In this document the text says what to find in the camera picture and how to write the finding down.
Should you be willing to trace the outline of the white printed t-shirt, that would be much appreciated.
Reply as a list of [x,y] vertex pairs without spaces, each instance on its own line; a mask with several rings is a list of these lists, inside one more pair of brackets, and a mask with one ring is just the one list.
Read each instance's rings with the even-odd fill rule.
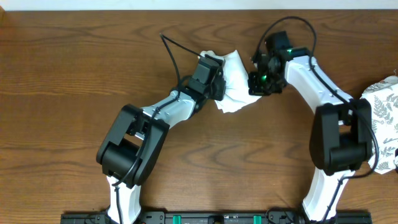
[[215,101],[217,108],[223,113],[237,112],[261,98],[249,94],[248,73],[237,50],[224,56],[216,55],[212,50],[201,51],[200,55],[224,60],[223,78],[226,81],[226,91],[221,101]]

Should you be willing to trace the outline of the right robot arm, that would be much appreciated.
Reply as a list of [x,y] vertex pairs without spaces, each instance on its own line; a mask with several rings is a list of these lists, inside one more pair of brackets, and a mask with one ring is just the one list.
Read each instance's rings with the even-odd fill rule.
[[248,75],[248,93],[269,96],[292,85],[314,114],[309,151],[315,165],[302,214],[294,223],[371,223],[368,212],[339,212],[336,204],[347,182],[371,157],[371,105],[341,91],[319,68],[306,47],[293,47],[287,33],[265,39]]

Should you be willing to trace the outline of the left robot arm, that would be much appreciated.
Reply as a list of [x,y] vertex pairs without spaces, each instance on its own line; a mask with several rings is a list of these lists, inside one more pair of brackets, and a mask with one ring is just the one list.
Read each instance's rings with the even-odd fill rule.
[[108,223],[135,223],[141,212],[141,185],[152,172],[169,130],[198,113],[226,90],[223,57],[205,53],[187,84],[179,80],[163,100],[138,108],[123,106],[99,147],[96,161],[111,190]]

